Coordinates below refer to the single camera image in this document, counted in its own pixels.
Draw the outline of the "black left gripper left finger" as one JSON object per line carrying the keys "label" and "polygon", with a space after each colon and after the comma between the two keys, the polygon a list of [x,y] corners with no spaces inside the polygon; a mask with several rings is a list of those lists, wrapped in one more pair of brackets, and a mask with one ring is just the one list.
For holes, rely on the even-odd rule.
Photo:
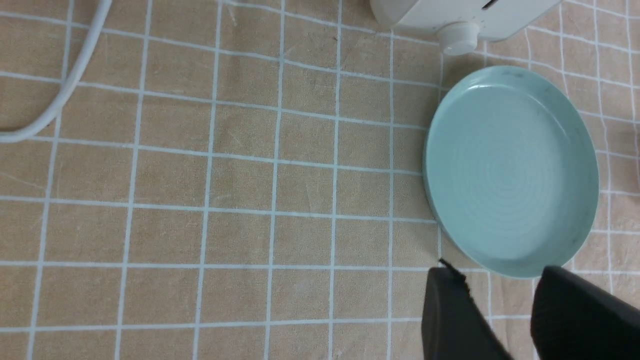
{"label": "black left gripper left finger", "polygon": [[511,360],[471,295],[467,277],[450,262],[427,274],[421,337],[425,360]]}

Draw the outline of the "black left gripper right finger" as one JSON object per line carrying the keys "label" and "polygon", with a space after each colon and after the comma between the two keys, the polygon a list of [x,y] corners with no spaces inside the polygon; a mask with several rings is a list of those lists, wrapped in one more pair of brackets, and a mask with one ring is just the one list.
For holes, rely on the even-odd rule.
{"label": "black left gripper right finger", "polygon": [[637,360],[640,312],[559,266],[535,289],[530,334],[542,360]]}

